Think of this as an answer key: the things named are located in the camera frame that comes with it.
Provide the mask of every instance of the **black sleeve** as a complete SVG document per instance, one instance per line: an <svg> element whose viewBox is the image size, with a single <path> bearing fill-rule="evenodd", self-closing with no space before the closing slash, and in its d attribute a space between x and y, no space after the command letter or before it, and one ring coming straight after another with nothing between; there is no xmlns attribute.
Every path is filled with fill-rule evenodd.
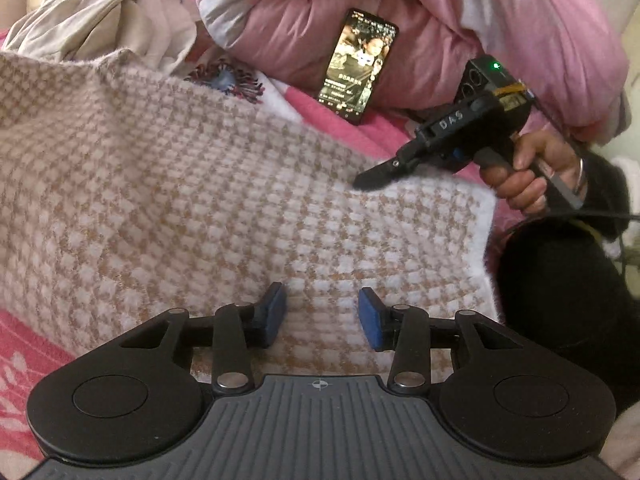
<svg viewBox="0 0 640 480"><path fill-rule="evenodd" d="M583 151L588 187L584 210L629 213L629 193L625 175L620 168L607 162L593 152ZM628 220L606 218L583 218L584 222L597 229L608 240L614 240L629 226Z"/></svg>

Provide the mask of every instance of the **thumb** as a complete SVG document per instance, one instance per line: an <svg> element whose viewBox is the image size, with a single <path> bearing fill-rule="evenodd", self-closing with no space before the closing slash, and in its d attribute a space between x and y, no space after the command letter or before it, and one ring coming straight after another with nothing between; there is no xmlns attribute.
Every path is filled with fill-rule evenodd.
<svg viewBox="0 0 640 480"><path fill-rule="evenodd" d="M537 155L545 155L553 151L550 148L556 140L556 136L546 130L521 136L516 142L513 153L513 169L521 171L528 168Z"/></svg>

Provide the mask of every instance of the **gray ribbed panel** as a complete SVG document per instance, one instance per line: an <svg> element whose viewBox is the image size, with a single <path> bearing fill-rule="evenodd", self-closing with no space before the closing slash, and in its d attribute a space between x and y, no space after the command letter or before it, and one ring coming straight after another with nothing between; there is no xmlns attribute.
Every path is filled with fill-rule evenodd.
<svg viewBox="0 0 640 480"><path fill-rule="evenodd" d="M218 400L180 446L145 464L80 469L53 460L30 480L613 480L599 460L553 468L492 462L457 443L419 399L376 378L268 376Z"/></svg>

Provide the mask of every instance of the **camera lens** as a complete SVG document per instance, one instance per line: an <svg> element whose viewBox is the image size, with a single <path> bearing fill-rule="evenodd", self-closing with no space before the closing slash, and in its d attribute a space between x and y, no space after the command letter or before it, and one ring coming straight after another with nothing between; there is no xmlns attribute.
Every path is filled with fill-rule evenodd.
<svg viewBox="0 0 640 480"><path fill-rule="evenodd" d="M471 86L469 83L464 83L462 85L462 95L464 97L471 97L475 93L476 93L476 89L473 88L473 86Z"/></svg>
<svg viewBox="0 0 640 480"><path fill-rule="evenodd" d="M482 84L482 75L475 68L469 70L469 79L474 86L480 86Z"/></svg>

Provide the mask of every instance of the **phone screen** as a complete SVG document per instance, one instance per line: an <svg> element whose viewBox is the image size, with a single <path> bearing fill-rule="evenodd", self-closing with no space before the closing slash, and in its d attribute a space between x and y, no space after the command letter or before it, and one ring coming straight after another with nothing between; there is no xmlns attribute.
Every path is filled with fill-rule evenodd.
<svg viewBox="0 0 640 480"><path fill-rule="evenodd" d="M351 9L342 25L318 102L357 124L397 34L393 23Z"/></svg>

